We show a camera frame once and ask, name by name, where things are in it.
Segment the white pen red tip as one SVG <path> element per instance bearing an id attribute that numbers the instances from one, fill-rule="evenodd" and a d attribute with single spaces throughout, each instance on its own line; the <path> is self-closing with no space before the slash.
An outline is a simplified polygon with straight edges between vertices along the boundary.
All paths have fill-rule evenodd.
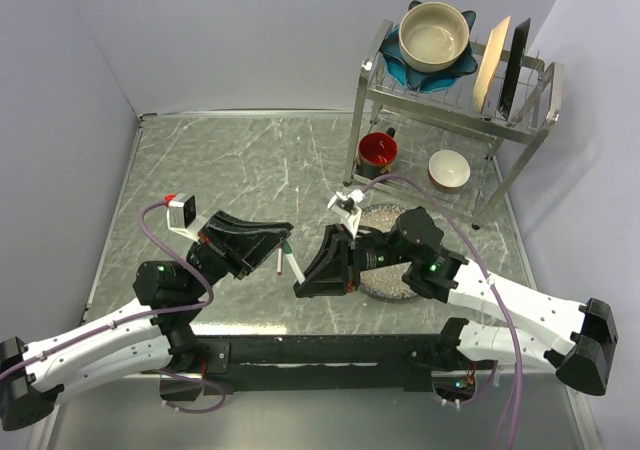
<path id="1" fill-rule="evenodd" d="M 276 261 L 276 273 L 278 276 L 283 273 L 283 265 L 284 265 L 284 251 L 282 248 L 277 250 L 277 261 Z"/>

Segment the white pen green tip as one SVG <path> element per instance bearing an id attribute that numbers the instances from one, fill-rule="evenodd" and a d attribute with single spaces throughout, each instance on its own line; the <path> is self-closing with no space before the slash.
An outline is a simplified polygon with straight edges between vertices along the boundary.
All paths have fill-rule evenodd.
<path id="1" fill-rule="evenodd" d="M 293 274 L 294 274 L 294 276 L 296 278 L 296 281 L 299 284 L 303 284 L 304 281 L 305 281 L 305 275 L 304 275 L 303 271 L 301 270 L 301 268 L 300 268 L 300 266 L 299 266 L 299 264 L 298 264 L 298 262 L 297 262 L 297 260 L 296 260 L 296 258 L 294 256 L 293 250 L 292 250 L 292 252 L 290 254 L 286 254 L 284 252 L 284 256 L 285 256 L 286 261 L 287 261 L 289 267 L 291 268 L 291 270 L 292 270 L 292 272 L 293 272 Z"/>

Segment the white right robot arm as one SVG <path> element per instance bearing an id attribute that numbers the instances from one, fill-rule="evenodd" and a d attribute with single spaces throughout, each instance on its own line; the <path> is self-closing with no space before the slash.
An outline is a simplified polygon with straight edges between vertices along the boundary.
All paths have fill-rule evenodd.
<path id="1" fill-rule="evenodd" d="M 608 386 L 618 333 L 611 307 L 552 297 L 501 277 L 480 263 L 445 248 L 443 231 L 422 207 L 399 215 L 382 232 L 362 227 L 351 233 L 328 225 L 318 253 L 293 286 L 299 298 L 343 296 L 364 272 L 405 265 L 403 282 L 417 295 L 502 321 L 502 326 L 456 319 L 437 345 L 449 368 L 492 360 L 551 369 L 565 385 L 592 396 Z"/>

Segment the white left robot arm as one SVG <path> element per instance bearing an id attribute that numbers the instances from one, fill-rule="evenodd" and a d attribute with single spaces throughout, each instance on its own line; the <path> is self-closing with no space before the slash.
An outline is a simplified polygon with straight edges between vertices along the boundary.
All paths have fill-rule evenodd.
<path id="1" fill-rule="evenodd" d="M 139 214 L 143 233 L 168 258 L 145 261 L 129 303 L 45 340 L 1 344 L 1 426 L 29 427 L 78 393 L 147 371 L 181 379 L 202 349 L 191 322 L 214 301 L 215 285 L 242 279 L 290 237 L 288 222 L 251 222 L 224 211 L 174 216 L 165 201 Z"/>

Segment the speckled ceramic plate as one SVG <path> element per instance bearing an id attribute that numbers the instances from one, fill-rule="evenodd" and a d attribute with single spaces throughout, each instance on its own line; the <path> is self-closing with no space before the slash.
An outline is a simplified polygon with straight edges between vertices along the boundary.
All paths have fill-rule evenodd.
<path id="1" fill-rule="evenodd" d="M 390 203 L 370 205 L 363 210 L 360 230 L 368 226 L 388 232 L 404 211 L 405 207 Z M 359 290 L 372 298 L 384 301 L 414 300 L 419 295 L 402 281 L 402 276 L 408 268 L 409 264 L 401 264 L 364 272 L 361 274 Z"/>

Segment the red black mug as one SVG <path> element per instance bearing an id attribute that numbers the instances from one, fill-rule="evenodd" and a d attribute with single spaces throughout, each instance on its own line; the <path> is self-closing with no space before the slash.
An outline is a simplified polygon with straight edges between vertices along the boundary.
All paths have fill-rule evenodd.
<path id="1" fill-rule="evenodd" d="M 384 132 L 369 133 L 360 140 L 356 158 L 358 175 L 375 179 L 390 172 L 399 153 L 395 134 L 396 129 L 389 127 Z"/>

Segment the small white bowl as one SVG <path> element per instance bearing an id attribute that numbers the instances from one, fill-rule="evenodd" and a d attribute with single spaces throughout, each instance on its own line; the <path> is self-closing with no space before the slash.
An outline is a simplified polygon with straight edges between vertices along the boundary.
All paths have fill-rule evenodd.
<path id="1" fill-rule="evenodd" d="M 436 188 L 455 193 L 468 183 L 471 168 L 462 154 L 453 150 L 440 150 L 429 159 L 428 175 Z"/>

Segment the steel dish rack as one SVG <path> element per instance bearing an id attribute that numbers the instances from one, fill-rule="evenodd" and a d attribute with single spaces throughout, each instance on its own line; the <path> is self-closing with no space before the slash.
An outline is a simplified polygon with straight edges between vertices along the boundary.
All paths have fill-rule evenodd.
<path id="1" fill-rule="evenodd" d="M 373 180 L 356 173 L 358 144 L 369 133 L 394 127 L 399 153 L 389 173 L 426 184 L 439 203 L 479 229 L 505 202 L 509 188 L 557 123 L 565 68 L 525 55 L 511 113 L 505 120 L 498 103 L 509 51 L 502 51 L 483 111 L 477 113 L 472 90 L 485 45 L 470 43 L 478 63 L 475 73 L 445 89 L 413 91 L 391 76 L 380 53 L 383 40 L 396 26 L 388 20 L 381 23 L 361 64 L 343 183 Z M 455 150 L 469 162 L 471 176 L 459 192 L 442 191 L 429 179 L 429 159 L 440 150 Z"/>

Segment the blue flower-shaped bowl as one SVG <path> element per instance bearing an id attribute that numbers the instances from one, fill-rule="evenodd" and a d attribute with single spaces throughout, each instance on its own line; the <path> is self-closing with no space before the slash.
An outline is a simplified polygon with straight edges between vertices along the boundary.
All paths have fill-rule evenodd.
<path id="1" fill-rule="evenodd" d="M 380 46 L 388 72 L 407 89 L 428 93 L 475 73 L 470 44 L 476 12 L 442 2 L 409 4 L 399 25 Z"/>

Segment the large beige bowl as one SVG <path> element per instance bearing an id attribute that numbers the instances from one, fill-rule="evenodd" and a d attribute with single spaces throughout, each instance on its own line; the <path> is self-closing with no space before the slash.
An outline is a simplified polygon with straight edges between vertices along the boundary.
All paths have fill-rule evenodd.
<path id="1" fill-rule="evenodd" d="M 400 53 L 414 70 L 432 73 L 450 67 L 469 44 L 469 23 L 453 6 L 426 2 L 414 6 L 398 28 Z"/>

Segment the black plate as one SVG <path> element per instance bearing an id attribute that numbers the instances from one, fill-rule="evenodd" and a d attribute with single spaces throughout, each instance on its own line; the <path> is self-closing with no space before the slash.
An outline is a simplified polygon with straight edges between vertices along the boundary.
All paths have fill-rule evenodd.
<path id="1" fill-rule="evenodd" d="M 528 18 L 518 24 L 514 29 L 509 59 L 507 61 L 507 67 L 498 103 L 498 112 L 505 120 L 509 119 L 511 113 L 522 61 L 525 56 L 530 26 L 531 19 Z"/>

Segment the cream plate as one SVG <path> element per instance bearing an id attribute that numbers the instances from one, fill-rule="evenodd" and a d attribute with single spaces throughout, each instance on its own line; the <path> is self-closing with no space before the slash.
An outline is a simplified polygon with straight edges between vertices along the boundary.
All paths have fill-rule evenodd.
<path id="1" fill-rule="evenodd" d="M 490 32 L 472 90 L 472 106 L 477 113 L 483 111 L 491 82 L 500 62 L 510 22 L 511 17 L 507 16 Z"/>

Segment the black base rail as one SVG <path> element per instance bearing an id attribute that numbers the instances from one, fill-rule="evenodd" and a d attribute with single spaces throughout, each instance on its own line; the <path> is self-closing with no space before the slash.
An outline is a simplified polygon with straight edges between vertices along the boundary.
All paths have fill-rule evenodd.
<path id="1" fill-rule="evenodd" d="M 198 336 L 169 368 L 232 393 L 400 388 L 429 392 L 434 372 L 471 369 L 437 334 Z"/>

